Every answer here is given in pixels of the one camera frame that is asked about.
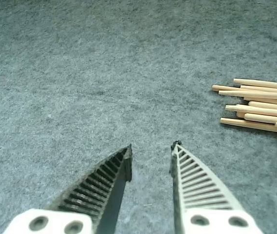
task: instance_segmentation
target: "chopstick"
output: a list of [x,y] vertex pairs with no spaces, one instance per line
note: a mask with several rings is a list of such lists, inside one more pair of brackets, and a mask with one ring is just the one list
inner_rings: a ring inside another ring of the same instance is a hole
[[259,114],[259,115],[266,115],[266,116],[277,116],[277,110],[275,109],[266,109],[266,108],[259,108],[259,107],[240,105],[240,104],[226,105],[225,109],[228,111],[245,112],[245,113],[252,113],[252,114]]
[[267,87],[249,86],[249,85],[241,85],[240,88],[241,89],[247,89],[247,90],[257,90],[257,91],[265,91],[265,92],[277,93],[277,89],[276,88],[267,88]]
[[221,123],[245,127],[245,128],[266,130],[266,131],[277,133],[277,127],[268,123],[258,123],[258,122],[247,121],[242,119],[233,119],[233,118],[221,118]]
[[234,83],[239,83],[239,84],[244,84],[244,85],[261,86],[261,87],[268,87],[268,88],[277,88],[277,82],[257,80],[257,79],[235,78]]
[[277,99],[277,93],[270,93],[270,92],[264,92],[264,91],[219,90],[218,93],[220,95],[226,95],[226,96]]

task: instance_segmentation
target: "carpet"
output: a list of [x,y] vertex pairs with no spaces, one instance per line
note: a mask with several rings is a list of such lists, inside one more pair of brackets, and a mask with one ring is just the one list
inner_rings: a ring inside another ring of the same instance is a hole
[[277,133],[220,125],[210,91],[277,81],[277,1],[0,0],[0,233],[132,143],[116,234],[171,234],[170,145],[277,233]]

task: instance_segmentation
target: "pile of wooden sticks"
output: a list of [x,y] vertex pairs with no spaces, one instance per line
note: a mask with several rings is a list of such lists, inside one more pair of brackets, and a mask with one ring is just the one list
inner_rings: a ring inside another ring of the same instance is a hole
[[226,105],[226,110],[236,111],[243,119],[221,118],[221,123],[246,128],[277,132],[277,82],[234,79],[240,88],[213,85],[220,95],[243,97],[248,105]]

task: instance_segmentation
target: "bolt hole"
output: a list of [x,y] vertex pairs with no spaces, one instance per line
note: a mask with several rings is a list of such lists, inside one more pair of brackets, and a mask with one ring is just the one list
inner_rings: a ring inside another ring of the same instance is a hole
[[45,216],[39,216],[33,219],[29,224],[29,229],[31,231],[40,231],[41,229],[45,228],[48,223],[48,218]]
[[247,227],[248,226],[248,223],[240,217],[231,217],[229,219],[229,224],[232,226],[236,226],[236,227]]
[[201,215],[195,215],[191,218],[191,223],[200,225],[200,226],[206,226],[209,225],[210,222],[208,221],[207,218],[201,216]]
[[73,221],[65,227],[65,234],[78,234],[82,231],[83,223],[80,221]]

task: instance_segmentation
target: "gray felt surface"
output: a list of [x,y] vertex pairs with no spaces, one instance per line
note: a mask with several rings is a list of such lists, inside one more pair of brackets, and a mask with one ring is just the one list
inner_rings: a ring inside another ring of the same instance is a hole
[[116,233],[173,233],[180,139],[276,234],[277,134],[210,91],[235,77],[277,81],[277,0],[0,1],[0,233],[129,143]]

